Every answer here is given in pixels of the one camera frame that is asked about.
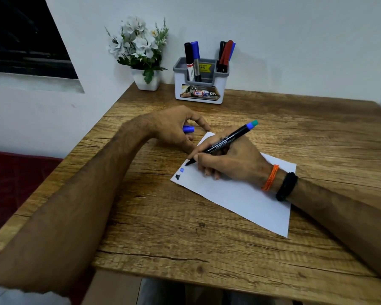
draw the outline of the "wood grain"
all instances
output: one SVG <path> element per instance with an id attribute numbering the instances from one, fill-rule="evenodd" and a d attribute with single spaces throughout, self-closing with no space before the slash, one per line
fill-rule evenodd
<path id="1" fill-rule="evenodd" d="M 219 132 L 258 119 L 248 137 L 298 164 L 300 177 L 381 208 L 381 107 L 374 102 L 226 90 L 222 105 L 179 102 L 172 85 L 132 85 L 0 230 L 0 251 L 120 125 L 185 103 Z M 204 132 L 195 129 L 198 141 Z M 381 304 L 381 278 L 292 208 L 289 237 L 171 182 L 185 154 L 150 140 L 119 188 L 93 265 L 303 301 Z"/>

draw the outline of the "forearm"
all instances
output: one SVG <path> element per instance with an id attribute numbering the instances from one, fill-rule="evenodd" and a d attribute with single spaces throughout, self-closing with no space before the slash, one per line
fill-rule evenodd
<path id="1" fill-rule="evenodd" d="M 32 216 L 0 254 L 0 285 L 65 292 L 93 258 L 118 185 L 150 138 L 135 118 Z"/>
<path id="2" fill-rule="evenodd" d="M 272 189 L 285 177 L 279 171 Z M 381 275 L 381 210 L 299 179 L 288 201 L 312 216 Z"/>

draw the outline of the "sheet of paper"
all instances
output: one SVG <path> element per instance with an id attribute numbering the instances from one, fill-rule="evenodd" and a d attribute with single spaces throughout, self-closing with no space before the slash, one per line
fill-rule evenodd
<path id="1" fill-rule="evenodd" d="M 206 133 L 199 144 L 214 133 Z M 267 161 L 287 172 L 295 172 L 296 164 L 262 153 Z M 237 213 L 244 218 L 288 237 L 290 203 L 279 202 L 275 194 L 263 192 L 258 186 L 235 181 L 227 176 L 214 180 L 197 169 L 197 164 L 185 167 L 186 159 L 171 181 L 194 191 L 206 199 Z"/>

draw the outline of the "yellow sticker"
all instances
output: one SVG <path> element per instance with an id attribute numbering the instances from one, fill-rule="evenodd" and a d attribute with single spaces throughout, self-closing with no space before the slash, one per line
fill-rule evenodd
<path id="1" fill-rule="evenodd" d="M 202 73 L 210 73 L 210 67 L 212 64 L 199 63 L 199 69 Z"/>

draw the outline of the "blue marker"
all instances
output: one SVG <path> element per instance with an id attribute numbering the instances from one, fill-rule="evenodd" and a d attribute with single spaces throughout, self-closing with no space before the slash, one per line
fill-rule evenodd
<path id="1" fill-rule="evenodd" d="M 233 43 L 233 46 L 232 46 L 232 50 L 230 52 L 230 56 L 229 56 L 229 61 L 232 59 L 232 55 L 233 55 L 233 50 L 234 50 L 234 47 L 236 46 L 236 43 Z"/>
<path id="2" fill-rule="evenodd" d="M 226 145 L 232 143 L 237 138 L 240 138 L 244 134 L 248 133 L 250 130 L 252 130 L 257 125 L 258 125 L 258 121 L 257 120 L 254 120 L 253 122 L 250 122 L 250 123 L 247 123 L 247 124 L 243 125 L 239 129 L 235 130 L 233 133 L 228 135 L 226 138 L 218 141 L 213 146 L 210 146 L 209 148 L 204 150 L 203 153 L 212 154 L 214 151 L 217 151 L 217 150 L 225 147 Z M 188 161 L 185 164 L 185 166 L 189 166 L 189 165 L 191 165 L 193 163 L 196 163 L 196 161 L 194 159 L 191 159 L 190 161 Z"/>
<path id="3" fill-rule="evenodd" d="M 190 126 L 190 125 L 184 125 L 183 126 L 183 131 L 184 133 L 193 133 L 195 131 L 195 127 L 194 126 Z"/>
<path id="4" fill-rule="evenodd" d="M 193 50 L 193 71 L 195 72 L 195 81 L 201 82 L 202 76 L 200 75 L 199 68 L 199 43 L 197 41 L 191 42 L 192 50 Z"/>

